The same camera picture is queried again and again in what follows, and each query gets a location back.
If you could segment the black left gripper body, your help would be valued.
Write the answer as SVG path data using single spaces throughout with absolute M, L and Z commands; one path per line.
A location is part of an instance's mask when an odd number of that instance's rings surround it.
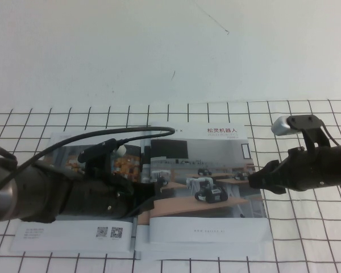
M 73 183 L 58 220 L 132 221 L 138 212 L 138 183 L 114 171 L 113 161 L 104 155 L 86 162 L 84 179 Z

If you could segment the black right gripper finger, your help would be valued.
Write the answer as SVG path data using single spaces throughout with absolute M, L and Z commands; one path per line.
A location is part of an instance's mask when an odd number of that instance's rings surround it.
M 276 182 L 271 177 L 271 173 L 265 170 L 257 171 L 248 176 L 249 186 L 253 189 L 265 189 L 274 194 L 285 194 L 286 189 Z
M 263 175 L 271 175 L 276 173 L 278 175 L 286 175 L 288 173 L 288 162 L 287 160 L 278 161 L 272 160 L 268 162 L 264 168 L 260 170 Z

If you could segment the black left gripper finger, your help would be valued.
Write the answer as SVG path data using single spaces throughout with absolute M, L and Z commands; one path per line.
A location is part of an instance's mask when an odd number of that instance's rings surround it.
M 133 197 L 136 201 L 146 201 L 161 193 L 161 188 L 156 183 L 133 183 Z
M 131 211 L 127 213 L 127 217 L 135 217 L 135 216 L 142 214 L 143 212 L 152 210 L 154 208 L 154 200 L 155 198 L 151 197 L 145 200 L 144 202 L 142 202 L 141 204 L 137 205 L 136 207 L 134 207 Z

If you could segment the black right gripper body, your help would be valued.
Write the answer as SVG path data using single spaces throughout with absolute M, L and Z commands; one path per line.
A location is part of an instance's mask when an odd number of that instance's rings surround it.
M 288 150 L 288 157 L 278 167 L 278 189 L 306 191 L 308 189 L 334 187 L 336 184 L 324 171 L 324 160 L 332 158 L 333 147 L 316 148 L 309 153 L 303 147 Z

